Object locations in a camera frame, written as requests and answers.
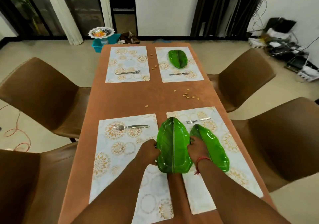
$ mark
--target brown leather chair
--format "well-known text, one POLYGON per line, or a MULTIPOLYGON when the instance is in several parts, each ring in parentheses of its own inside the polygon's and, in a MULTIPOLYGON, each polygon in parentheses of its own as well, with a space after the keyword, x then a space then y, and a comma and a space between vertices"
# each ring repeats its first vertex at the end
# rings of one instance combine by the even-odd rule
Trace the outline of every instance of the brown leather chair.
POLYGON ((2 81, 0 99, 59 136, 79 138, 90 91, 34 57, 2 81))
POLYGON ((58 223, 77 145, 40 154, 0 150, 1 223, 58 223))
POLYGON ((249 49, 220 74, 207 76, 226 111, 231 112, 276 74, 261 51, 249 49))
POLYGON ((319 106, 297 98, 248 120, 232 120, 270 192, 319 171, 319 106))

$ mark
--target person's left arm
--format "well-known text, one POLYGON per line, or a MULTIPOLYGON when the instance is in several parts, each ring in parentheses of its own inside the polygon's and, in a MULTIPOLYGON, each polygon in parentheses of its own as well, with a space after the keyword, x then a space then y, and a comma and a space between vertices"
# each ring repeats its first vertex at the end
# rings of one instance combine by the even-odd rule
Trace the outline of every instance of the person's left arm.
POLYGON ((98 195, 72 222, 72 224, 131 224, 138 191, 146 167, 155 164, 160 154, 151 139, 142 144, 136 157, 123 172, 98 195))

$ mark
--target fork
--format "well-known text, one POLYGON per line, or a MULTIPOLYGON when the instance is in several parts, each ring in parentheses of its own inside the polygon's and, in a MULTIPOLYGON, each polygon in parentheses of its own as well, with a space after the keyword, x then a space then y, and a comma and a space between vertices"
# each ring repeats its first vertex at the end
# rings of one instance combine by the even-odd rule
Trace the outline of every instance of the fork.
POLYGON ((184 73, 176 73, 176 74, 169 74, 169 75, 188 75, 189 74, 189 72, 187 71, 187 72, 184 72, 184 73))
POLYGON ((149 125, 131 125, 131 126, 116 125, 116 126, 113 126, 113 128, 117 131, 122 131, 122 130, 127 129, 127 128, 147 128, 147 127, 149 127, 149 125))
POLYGON ((138 74, 140 73, 141 70, 137 70, 137 71, 128 71, 128 72, 123 72, 123 73, 115 73, 116 75, 124 75, 124 74, 129 74, 129 73, 132 73, 132 74, 138 74))
POLYGON ((188 124, 193 124, 194 122, 205 121, 205 120, 209 120, 209 119, 211 119, 211 118, 210 118, 210 117, 206 117, 206 118, 198 119, 198 120, 194 120, 194 121, 192 121, 192 120, 186 121, 186 123, 188 123, 188 124))

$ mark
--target green plate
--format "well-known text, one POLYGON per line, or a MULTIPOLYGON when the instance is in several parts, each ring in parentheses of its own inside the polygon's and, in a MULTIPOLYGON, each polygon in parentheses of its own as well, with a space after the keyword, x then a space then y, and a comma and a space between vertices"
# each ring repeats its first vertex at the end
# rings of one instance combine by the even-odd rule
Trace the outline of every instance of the green plate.
POLYGON ((190 131, 191 136, 196 136, 207 145, 209 157, 222 171, 229 170, 229 158, 224 148, 220 145, 218 138, 207 128, 195 124, 190 131))
POLYGON ((170 117, 162 123, 156 139, 161 150, 157 166, 163 173, 187 173, 192 166, 187 151, 189 134, 186 127, 176 118, 170 117))
POLYGON ((187 65, 187 57, 184 51, 181 50, 171 50, 168 53, 169 60, 171 63, 179 69, 184 68, 187 65))

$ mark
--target brown tablecloth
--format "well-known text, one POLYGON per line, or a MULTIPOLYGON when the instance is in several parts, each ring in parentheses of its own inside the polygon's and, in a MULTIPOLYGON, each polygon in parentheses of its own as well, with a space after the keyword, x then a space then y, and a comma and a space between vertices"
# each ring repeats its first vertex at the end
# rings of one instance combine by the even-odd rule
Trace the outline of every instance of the brown tablecloth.
MULTIPOLYGON (((216 107, 239 146, 264 193, 263 200, 273 206, 264 182, 189 43, 132 45, 146 46, 151 80, 105 83, 112 46, 114 45, 105 45, 101 52, 59 224, 70 224, 89 203, 99 120, 155 113, 158 127, 160 127, 162 122, 167 119, 167 112, 210 106, 216 107), (163 83, 160 69, 157 67, 155 70, 151 70, 154 65, 158 65, 155 47, 189 47, 204 80, 163 83), (196 97, 199 97, 200 100, 183 97, 182 93, 187 88, 195 92, 196 97)), ((118 46, 128 47, 128 45, 116 45, 116 47, 118 46)), ((216 210, 192 215, 181 174, 168 174, 167 178, 172 197, 174 218, 162 221, 163 223, 222 223, 216 210)))

